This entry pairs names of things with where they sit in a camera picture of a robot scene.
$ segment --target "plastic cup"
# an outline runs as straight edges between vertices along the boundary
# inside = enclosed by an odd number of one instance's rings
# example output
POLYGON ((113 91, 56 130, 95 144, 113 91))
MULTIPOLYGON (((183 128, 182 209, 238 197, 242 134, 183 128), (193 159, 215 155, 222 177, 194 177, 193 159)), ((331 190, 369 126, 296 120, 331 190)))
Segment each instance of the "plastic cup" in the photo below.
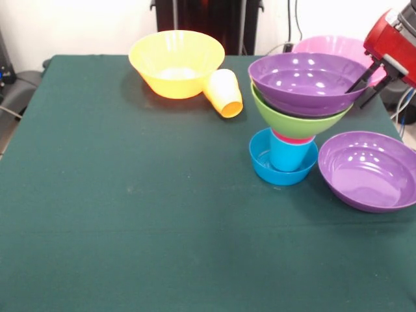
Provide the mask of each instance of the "plastic cup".
POLYGON ((300 167, 312 143, 313 140, 290 144, 278 138, 270 129, 270 163, 279 171, 293 172, 300 167))
POLYGON ((216 70, 206 80, 203 93, 215 110, 225 118, 242 111, 242 96, 237 77, 231 70, 216 70))
POLYGON ((281 135, 274 129, 272 129, 272 131, 273 131, 273 134, 276 135, 280 140, 286 143, 295 144, 295 145, 309 143, 313 141, 316 137, 316 135, 314 135, 314 136, 310 136, 309 138, 288 138, 287 136, 281 135))

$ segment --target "plastic bowl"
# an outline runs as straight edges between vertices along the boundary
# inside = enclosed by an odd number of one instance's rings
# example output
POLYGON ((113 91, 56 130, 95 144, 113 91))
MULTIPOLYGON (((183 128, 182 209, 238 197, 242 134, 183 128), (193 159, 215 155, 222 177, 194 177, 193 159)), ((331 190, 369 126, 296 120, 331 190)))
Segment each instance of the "plastic bowl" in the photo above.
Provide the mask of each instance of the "plastic bowl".
POLYGON ((273 134, 276 135, 280 140, 289 144, 305 144, 315 139, 315 135, 309 138, 288 138, 287 136, 281 135, 274 129, 272 129, 272 131, 273 131, 273 134))
POLYGON ((416 203, 416 153, 389 136, 335 135, 322 145, 318 162, 333 193, 356 209, 387 213, 416 203))
MULTIPOLYGON (((370 67, 372 64, 371 56, 365 54, 364 41, 344 36, 328 35, 306 38, 297 43, 293 47, 292 52, 310 52, 338 55, 340 57, 346 57, 350 60, 359 62, 366 68, 370 67)), ((384 69, 379 68, 371 76, 370 85, 376 85, 385 76, 386 73, 384 69)))
POLYGON ((249 145, 253 168, 256 174, 266 182, 277 186, 294 185, 305 179, 318 159, 318 147, 313 142, 297 171, 277 171, 270 164, 270 128, 256 133, 249 145))
POLYGON ((158 95, 186 99, 202 92, 205 80, 224 61, 214 38, 195 31, 161 31, 136 42, 131 65, 158 95))
POLYGON ((314 108, 323 115, 349 107, 364 91, 345 92, 366 68, 344 57, 322 53, 282 53, 263 57, 248 68, 251 80, 267 101, 289 112, 314 108))
POLYGON ((257 109, 265 122, 281 135, 289 138, 313 137, 335 125, 352 107, 343 112, 322 119, 302 119, 284 115, 267 106, 259 91, 252 83, 252 94, 257 109))

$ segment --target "green bowl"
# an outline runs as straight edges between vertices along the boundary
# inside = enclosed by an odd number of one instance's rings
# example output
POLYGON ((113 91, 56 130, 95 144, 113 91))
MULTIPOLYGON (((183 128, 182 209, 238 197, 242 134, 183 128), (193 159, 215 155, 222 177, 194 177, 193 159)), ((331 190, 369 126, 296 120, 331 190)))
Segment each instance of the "green bowl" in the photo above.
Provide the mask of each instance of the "green bowl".
POLYGON ((266 123, 278 133, 289 138, 309 138, 335 125, 351 108, 321 119, 303 119, 284 115, 267 106, 266 101, 252 83, 252 93, 255 104, 266 123))

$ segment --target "blue cup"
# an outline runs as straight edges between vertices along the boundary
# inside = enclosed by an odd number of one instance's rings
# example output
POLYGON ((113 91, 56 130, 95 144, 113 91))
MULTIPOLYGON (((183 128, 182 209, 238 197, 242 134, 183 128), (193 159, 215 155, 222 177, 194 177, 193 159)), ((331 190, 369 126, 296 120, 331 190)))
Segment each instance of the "blue cup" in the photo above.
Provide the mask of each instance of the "blue cup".
POLYGON ((287 143, 270 128, 270 163, 279 171, 293 172, 300 167, 312 143, 313 139, 303 144, 287 143))

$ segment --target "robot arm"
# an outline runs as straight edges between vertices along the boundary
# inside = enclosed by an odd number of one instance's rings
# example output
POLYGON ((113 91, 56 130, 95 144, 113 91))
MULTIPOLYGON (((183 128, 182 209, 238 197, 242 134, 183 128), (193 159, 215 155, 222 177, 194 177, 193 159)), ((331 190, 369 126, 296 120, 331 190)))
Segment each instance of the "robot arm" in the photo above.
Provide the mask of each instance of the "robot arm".
POLYGON ((383 66, 387 76, 376 86, 366 89, 357 100, 363 108, 390 82, 397 79, 416 88, 416 0, 411 0, 401 12, 386 12, 373 26, 364 41, 366 54, 373 65, 352 85, 347 93, 367 84, 371 75, 383 66))

